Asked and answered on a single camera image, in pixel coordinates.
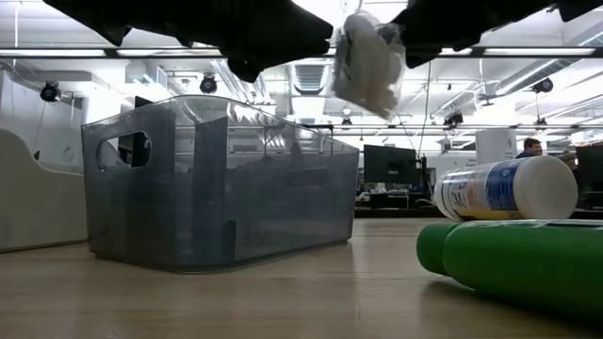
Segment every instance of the green tube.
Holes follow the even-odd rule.
[[[442,257],[444,240],[460,223],[435,224],[424,227],[416,241],[418,262],[431,273],[447,276]]]
[[[429,246],[417,244],[421,251]],[[603,320],[601,221],[467,222],[448,233],[443,247],[432,243],[431,252],[441,255],[451,278],[482,293]],[[435,265],[424,267],[441,274]]]

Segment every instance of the white bottle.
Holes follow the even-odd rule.
[[[576,208],[578,185],[560,159],[543,155],[450,170],[433,195],[449,218],[563,219]]]

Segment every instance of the wooden table surface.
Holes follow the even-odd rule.
[[[356,220],[347,245],[212,275],[98,260],[86,245],[0,255],[1,339],[596,338],[425,271],[421,226]]]

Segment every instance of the gray plastic storage bin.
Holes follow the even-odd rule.
[[[250,106],[181,96],[82,138],[99,257],[194,272],[351,236],[359,151]]]

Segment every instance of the person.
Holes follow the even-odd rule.
[[[543,147],[540,144],[539,140],[535,138],[528,137],[524,140],[524,152],[520,153],[515,159],[520,159],[524,157],[536,156],[543,154]]]

